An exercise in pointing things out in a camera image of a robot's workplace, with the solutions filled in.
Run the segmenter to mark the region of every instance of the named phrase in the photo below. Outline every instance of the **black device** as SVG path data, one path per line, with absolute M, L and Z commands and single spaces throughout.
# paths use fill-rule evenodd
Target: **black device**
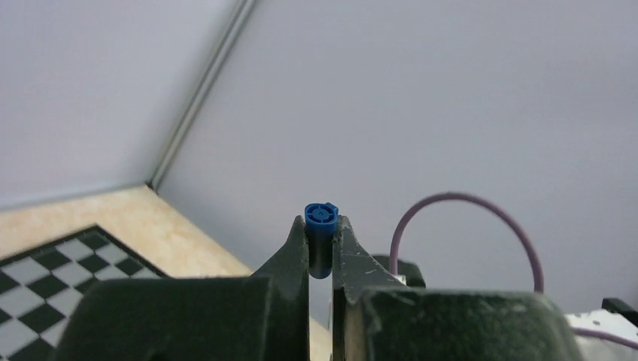
M 403 284 L 387 257 L 361 247 L 347 217 L 333 216 L 332 234 L 296 217 L 250 277 L 95 285 L 50 361 L 307 360 L 309 270 L 333 273 L 334 361 L 582 360 L 546 296 L 428 290 L 407 262 Z

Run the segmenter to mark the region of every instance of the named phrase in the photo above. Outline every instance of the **blue cap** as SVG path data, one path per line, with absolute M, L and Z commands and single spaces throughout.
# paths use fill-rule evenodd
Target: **blue cap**
M 311 203 L 305 206 L 305 230 L 320 238 L 331 237 L 337 232 L 339 209 L 331 203 Z

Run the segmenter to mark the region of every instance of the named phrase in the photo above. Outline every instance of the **blue cylindrical object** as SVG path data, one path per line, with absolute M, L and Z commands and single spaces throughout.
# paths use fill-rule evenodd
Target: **blue cylindrical object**
M 339 209 L 331 203 L 305 206 L 305 234 L 308 238 L 310 275 L 323 279 L 333 270 L 333 237 L 337 232 Z

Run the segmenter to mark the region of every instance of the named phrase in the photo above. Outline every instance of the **cable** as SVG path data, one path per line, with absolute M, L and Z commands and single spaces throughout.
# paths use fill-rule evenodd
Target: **cable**
M 534 277 L 534 291 L 538 293 L 542 293 L 545 289 L 545 280 L 542 276 L 542 267 L 540 265 L 540 260 L 536 255 L 536 251 L 529 238 L 525 235 L 523 229 L 513 220 L 505 211 L 501 210 L 498 206 L 489 202 L 488 200 L 482 199 L 478 196 L 473 196 L 466 193 L 458 193 L 458 192 L 449 192 L 449 193 L 438 193 L 433 196 L 426 197 L 415 205 L 411 206 L 410 209 L 406 212 L 406 214 L 401 217 L 399 224 L 396 225 L 396 229 L 394 230 L 394 235 L 392 236 L 392 244 L 390 246 L 390 273 L 392 275 L 398 274 L 399 268 L 399 243 L 401 242 L 401 236 L 403 235 L 403 231 L 406 230 L 406 226 L 410 222 L 410 220 L 418 213 L 421 209 L 437 202 L 443 201 L 465 201 L 469 203 L 473 203 L 480 207 L 483 207 L 492 213 L 496 214 L 503 222 L 505 222 L 509 228 L 514 231 L 514 233 L 518 236 L 518 239 L 521 241 L 525 252 L 527 253 L 527 258 L 530 260 L 530 265 L 532 267 L 532 273 Z
M 627 340 L 626 338 L 619 337 L 617 335 L 613 335 L 611 333 L 596 331 L 593 329 L 580 329 L 578 327 L 572 328 L 575 334 L 582 337 L 589 338 L 598 338 L 604 341 L 610 341 L 615 344 L 621 344 L 623 346 L 629 347 L 634 350 L 638 350 L 638 343 L 634 341 Z

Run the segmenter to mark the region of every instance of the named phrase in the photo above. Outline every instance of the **black border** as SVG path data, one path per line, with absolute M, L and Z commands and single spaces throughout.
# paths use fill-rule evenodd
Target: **black border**
M 39 244 L 38 246 L 29 248 L 27 250 L 23 250 L 23 251 L 21 251 L 19 253 L 16 253 L 16 254 L 12 255 L 12 256 L 9 256 L 7 258 L 0 259 L 0 267 L 4 267 L 6 265 L 9 265 L 9 264 L 11 264 L 13 262 L 19 261 L 19 260 L 24 259 L 26 257 L 30 257 L 34 253 L 41 252 L 43 250 L 46 250 L 49 247 L 55 247 L 55 246 L 57 246 L 59 244 L 68 242 L 68 241 L 70 241 L 70 240 L 72 240 L 74 238 L 82 238 L 84 236 L 93 235 L 93 233 L 98 233 L 98 235 L 102 236 L 107 241 L 115 244 L 121 250 L 126 252 L 126 254 L 128 254 L 131 258 L 135 259 L 136 261 L 140 262 L 146 268 L 148 268 L 151 271 L 155 272 L 156 275 L 158 275 L 160 277 L 164 277 L 164 278 L 168 278 L 169 277 L 164 271 L 162 271 L 161 269 L 157 268 L 157 266 L 155 266 L 153 263 L 151 263 L 148 259 L 144 258 L 141 254 L 139 254 L 139 253 L 135 252 L 134 250 L 132 250 L 129 246 L 124 244 L 119 239 L 115 238 L 111 233 L 107 232 L 105 229 L 103 229 L 98 224 L 93 224 L 92 226 L 88 226 L 85 229 L 82 229 L 82 230 L 79 230 L 79 231 L 64 235 L 61 238 L 57 238 L 57 239 L 55 239 L 53 241 L 49 241 L 49 242 L 45 242 L 43 244 Z

